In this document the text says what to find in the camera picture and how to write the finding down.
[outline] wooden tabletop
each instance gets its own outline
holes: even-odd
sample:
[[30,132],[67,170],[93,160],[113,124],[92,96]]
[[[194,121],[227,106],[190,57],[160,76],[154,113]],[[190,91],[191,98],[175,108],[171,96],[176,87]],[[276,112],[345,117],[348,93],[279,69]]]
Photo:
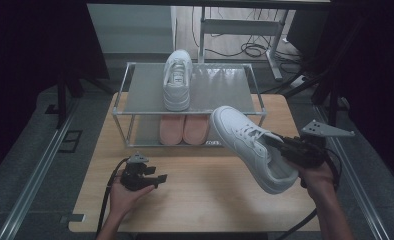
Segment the wooden tabletop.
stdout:
[[[126,101],[126,95],[122,94],[121,101]],[[283,136],[296,136],[298,131],[285,98],[262,98],[268,112],[262,127]],[[85,218],[70,222],[71,231],[96,231],[112,171],[137,151],[149,158],[148,166],[157,167],[155,175],[168,174],[168,178],[140,199],[120,225],[121,232],[286,231],[315,208],[299,180],[284,193],[270,195],[259,187],[242,160],[222,147],[125,148],[112,116],[115,99],[116,95],[73,211]],[[317,218],[301,230],[319,231]]]

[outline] aluminum rail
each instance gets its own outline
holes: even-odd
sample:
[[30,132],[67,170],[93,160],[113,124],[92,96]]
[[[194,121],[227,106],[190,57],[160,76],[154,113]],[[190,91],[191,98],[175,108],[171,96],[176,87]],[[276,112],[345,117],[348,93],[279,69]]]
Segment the aluminum rail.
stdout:
[[3,227],[0,230],[0,239],[14,239],[17,234],[17,231],[22,224],[26,213],[28,212],[38,189],[41,186],[42,181],[47,174],[48,169],[53,162],[54,156],[59,149],[61,142],[63,141],[63,137],[69,128],[74,113],[79,105],[79,99],[72,99],[69,112],[64,124],[57,129],[51,139],[50,144],[48,145],[47,149],[45,150],[43,156],[39,160],[38,164],[36,165],[34,171],[32,172],[31,177],[29,178],[28,182],[26,183],[25,187],[23,188],[22,192],[19,195],[19,198],[16,201],[16,204],[12,208],[9,216],[6,219]]

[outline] white sneaker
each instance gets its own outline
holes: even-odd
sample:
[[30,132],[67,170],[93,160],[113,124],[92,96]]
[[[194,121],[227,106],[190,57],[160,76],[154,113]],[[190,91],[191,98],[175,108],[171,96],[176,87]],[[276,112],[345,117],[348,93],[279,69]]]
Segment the white sneaker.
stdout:
[[246,164],[259,186],[267,193],[278,194],[290,188],[298,172],[288,165],[281,153],[265,144],[262,136],[281,141],[270,131],[254,124],[240,111],[222,106],[210,115],[210,125],[224,147],[236,153]]
[[190,106],[190,80],[193,64],[185,50],[173,52],[165,64],[164,103],[169,111],[183,111]]

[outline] glass shelf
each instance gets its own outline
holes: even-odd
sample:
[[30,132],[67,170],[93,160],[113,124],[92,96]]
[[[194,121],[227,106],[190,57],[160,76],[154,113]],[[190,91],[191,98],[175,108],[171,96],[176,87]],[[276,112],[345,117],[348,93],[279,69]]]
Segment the glass shelf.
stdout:
[[[159,142],[161,115],[210,115],[228,105],[245,115],[267,114],[257,88],[251,64],[195,63],[190,80],[190,107],[181,112],[167,110],[163,103],[164,63],[128,63],[113,108],[113,117],[126,147],[196,146]],[[249,86],[256,89],[254,101]],[[211,131],[207,141],[197,146],[221,146]]]

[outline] metal frame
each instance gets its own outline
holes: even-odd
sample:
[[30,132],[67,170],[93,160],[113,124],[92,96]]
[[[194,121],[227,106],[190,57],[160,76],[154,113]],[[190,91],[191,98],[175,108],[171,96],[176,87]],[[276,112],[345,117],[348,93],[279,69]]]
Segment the metal frame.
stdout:
[[288,10],[284,10],[284,15],[279,22],[206,19],[205,14],[205,7],[202,7],[200,19],[200,47],[198,52],[199,63],[204,63],[205,59],[204,36],[206,34],[274,36],[272,47],[266,52],[266,57],[268,58],[275,80],[283,80],[278,64],[275,61],[275,52],[281,38],[282,30],[284,29]]
[[[123,93],[123,88],[124,88],[124,84],[126,82],[127,76],[129,74],[129,71],[132,71],[131,69],[133,69],[133,66],[135,64],[136,64],[135,62],[128,62],[127,65],[126,65],[126,71],[125,71],[125,74],[124,74],[124,78],[123,78],[122,84],[120,86],[118,95],[116,97],[116,101],[115,101],[115,104],[113,106],[113,111],[112,111],[113,119],[114,119],[114,121],[116,123],[116,127],[117,127],[117,129],[118,129],[118,131],[120,133],[122,141],[124,142],[125,148],[128,148],[128,147],[171,147],[171,146],[166,146],[166,145],[154,145],[154,144],[149,144],[149,145],[134,144],[131,141],[132,131],[133,131],[134,123],[135,123],[135,120],[136,120],[135,117],[137,115],[169,115],[169,114],[170,115],[175,115],[175,114],[184,114],[182,112],[168,112],[168,111],[166,111],[166,112],[159,112],[159,111],[155,111],[155,112],[141,112],[141,111],[140,112],[136,112],[136,111],[134,111],[134,112],[124,112],[124,111],[121,111],[121,110],[118,109],[120,98],[121,98],[121,95]],[[265,105],[263,103],[262,97],[260,96],[260,91],[259,91],[259,88],[257,86],[257,81],[256,81],[256,78],[254,76],[253,68],[252,68],[251,64],[237,64],[237,65],[243,66],[244,73],[245,73],[246,77],[249,77],[249,74],[250,74],[250,77],[252,78],[254,86],[256,88],[256,94],[257,94],[257,97],[258,97],[258,100],[259,100],[259,104],[260,104],[260,109],[261,109],[261,111],[243,112],[243,114],[260,116],[260,120],[259,120],[259,124],[258,125],[261,126],[263,121],[266,118],[267,111],[266,111]],[[207,111],[207,112],[203,112],[203,113],[202,112],[187,112],[186,114],[187,115],[200,115],[200,114],[210,114],[210,113],[211,113],[211,111]],[[124,131],[122,129],[122,126],[121,126],[121,124],[119,122],[119,118],[118,118],[118,116],[123,116],[123,115],[131,116],[131,122],[130,122],[130,124],[128,126],[128,131],[126,133],[124,133]],[[198,146],[185,145],[185,144],[179,144],[179,145],[176,145],[176,146],[180,146],[180,147],[221,147],[222,146],[220,143],[213,144],[214,141],[208,140],[207,142],[209,142],[209,143],[206,143],[206,144],[203,144],[203,145],[198,145]]]

